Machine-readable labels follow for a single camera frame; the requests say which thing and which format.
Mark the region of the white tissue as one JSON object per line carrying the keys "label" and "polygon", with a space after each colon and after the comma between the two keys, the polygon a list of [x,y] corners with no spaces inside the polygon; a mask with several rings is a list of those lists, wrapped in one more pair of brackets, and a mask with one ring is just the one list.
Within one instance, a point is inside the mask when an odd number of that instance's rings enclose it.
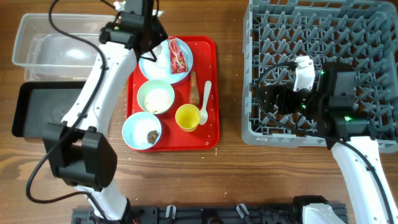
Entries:
{"label": "white tissue", "polygon": [[169,59],[169,49],[166,40],[161,42],[158,46],[152,49],[157,60],[155,62],[150,62],[156,67],[163,68],[166,70],[170,69],[170,59]]}

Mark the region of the red snack wrapper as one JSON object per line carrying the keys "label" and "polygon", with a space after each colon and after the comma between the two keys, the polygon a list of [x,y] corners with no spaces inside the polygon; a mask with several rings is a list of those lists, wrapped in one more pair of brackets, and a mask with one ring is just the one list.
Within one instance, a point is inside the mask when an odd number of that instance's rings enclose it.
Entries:
{"label": "red snack wrapper", "polygon": [[168,37],[167,43],[170,54],[171,73],[187,72],[188,66],[177,39],[175,37]]}

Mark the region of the green bowl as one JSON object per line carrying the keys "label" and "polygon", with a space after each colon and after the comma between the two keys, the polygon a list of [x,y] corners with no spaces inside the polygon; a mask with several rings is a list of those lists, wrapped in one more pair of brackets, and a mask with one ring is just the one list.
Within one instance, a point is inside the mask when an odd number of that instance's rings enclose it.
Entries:
{"label": "green bowl", "polygon": [[136,100],[140,108],[151,114],[162,114],[174,103],[175,92],[171,84],[163,80],[149,80],[141,85]]}

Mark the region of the pile of white rice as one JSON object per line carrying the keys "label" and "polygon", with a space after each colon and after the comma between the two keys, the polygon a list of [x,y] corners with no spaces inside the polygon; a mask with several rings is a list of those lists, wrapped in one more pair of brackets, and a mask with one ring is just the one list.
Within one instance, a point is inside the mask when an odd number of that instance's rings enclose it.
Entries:
{"label": "pile of white rice", "polygon": [[152,114],[161,114],[167,111],[171,104],[172,98],[164,89],[151,90],[143,99],[144,109]]}

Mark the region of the yellow plastic cup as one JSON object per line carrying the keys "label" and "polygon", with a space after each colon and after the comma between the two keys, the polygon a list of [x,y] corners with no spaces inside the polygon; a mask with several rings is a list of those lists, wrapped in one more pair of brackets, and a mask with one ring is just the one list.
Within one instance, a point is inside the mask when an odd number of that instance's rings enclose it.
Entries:
{"label": "yellow plastic cup", "polygon": [[183,131],[193,132],[200,122],[200,110],[195,105],[184,104],[177,109],[175,120]]}

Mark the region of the light blue small bowl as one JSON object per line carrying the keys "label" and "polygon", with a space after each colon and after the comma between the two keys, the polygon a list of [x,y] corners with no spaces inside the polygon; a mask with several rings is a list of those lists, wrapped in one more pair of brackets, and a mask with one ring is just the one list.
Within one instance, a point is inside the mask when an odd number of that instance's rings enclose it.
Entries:
{"label": "light blue small bowl", "polygon": [[[148,134],[157,133],[153,141],[148,141]],[[133,149],[146,150],[156,145],[162,135],[162,125],[159,119],[148,112],[132,114],[125,120],[122,128],[124,142]]]}

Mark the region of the brown food scrap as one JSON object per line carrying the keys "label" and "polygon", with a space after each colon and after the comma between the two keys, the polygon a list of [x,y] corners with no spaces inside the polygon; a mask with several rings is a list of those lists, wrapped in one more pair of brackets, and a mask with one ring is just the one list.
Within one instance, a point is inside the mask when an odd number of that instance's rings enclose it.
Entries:
{"label": "brown food scrap", "polygon": [[147,142],[149,144],[154,144],[159,137],[159,132],[157,130],[149,131],[147,134]]}

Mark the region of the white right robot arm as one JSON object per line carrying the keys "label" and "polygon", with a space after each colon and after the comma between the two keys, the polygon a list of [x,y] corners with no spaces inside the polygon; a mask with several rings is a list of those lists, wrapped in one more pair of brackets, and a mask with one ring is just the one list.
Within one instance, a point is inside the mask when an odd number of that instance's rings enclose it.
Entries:
{"label": "white right robot arm", "polygon": [[298,112],[317,124],[313,136],[323,138],[345,179],[357,223],[397,223],[397,206],[384,174],[376,128],[371,118],[354,109],[354,68],[341,62],[323,63],[318,83],[311,62],[287,62],[295,70],[293,84],[262,86],[263,79],[277,69],[263,72],[256,84],[261,111],[271,116]]}

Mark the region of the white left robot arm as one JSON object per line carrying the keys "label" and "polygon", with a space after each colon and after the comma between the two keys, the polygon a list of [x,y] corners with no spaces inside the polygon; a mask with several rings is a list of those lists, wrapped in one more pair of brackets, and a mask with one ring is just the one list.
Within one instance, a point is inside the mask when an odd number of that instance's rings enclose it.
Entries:
{"label": "white left robot arm", "polygon": [[54,177],[84,195],[100,223],[133,223],[129,200],[114,174],[118,157],[107,140],[110,118],[120,92],[140,59],[156,61],[153,49],[167,38],[157,1],[127,1],[115,20],[99,33],[98,55],[76,102],[58,124],[44,130]]}

